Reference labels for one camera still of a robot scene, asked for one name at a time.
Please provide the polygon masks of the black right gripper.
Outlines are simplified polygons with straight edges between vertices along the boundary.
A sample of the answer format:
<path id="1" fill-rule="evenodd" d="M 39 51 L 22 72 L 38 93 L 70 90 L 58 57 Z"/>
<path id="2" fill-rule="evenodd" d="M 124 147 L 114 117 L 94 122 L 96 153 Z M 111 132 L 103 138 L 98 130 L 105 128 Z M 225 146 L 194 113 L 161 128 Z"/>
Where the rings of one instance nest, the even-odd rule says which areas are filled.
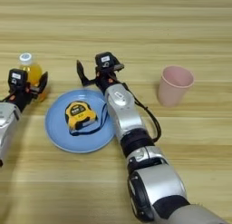
<path id="1" fill-rule="evenodd" d="M 86 87 L 95 84 L 101 90 L 102 93 L 105 93 L 109 87 L 119 83 L 116 76 L 116 72 L 119 72 L 123 68 L 124 64 L 119 63 L 114 65 L 113 69 L 111 70 L 96 70 L 95 78 L 89 80 L 84 74 L 82 63 L 80 61 L 76 62 L 77 73 L 82 82 L 82 85 Z"/>

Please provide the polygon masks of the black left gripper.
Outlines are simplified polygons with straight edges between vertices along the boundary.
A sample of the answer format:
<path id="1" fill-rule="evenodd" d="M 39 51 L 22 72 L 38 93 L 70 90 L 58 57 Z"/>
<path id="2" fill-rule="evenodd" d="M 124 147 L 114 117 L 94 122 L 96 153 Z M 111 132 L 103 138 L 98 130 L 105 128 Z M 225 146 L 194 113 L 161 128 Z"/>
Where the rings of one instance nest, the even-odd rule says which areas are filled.
<path id="1" fill-rule="evenodd" d="M 42 74 L 38 87 L 26 85 L 25 87 L 9 89 L 9 94 L 1 101 L 1 110 L 16 110 L 20 112 L 31 103 L 32 100 L 36 100 L 39 95 L 44 91 L 48 82 L 48 72 Z"/>

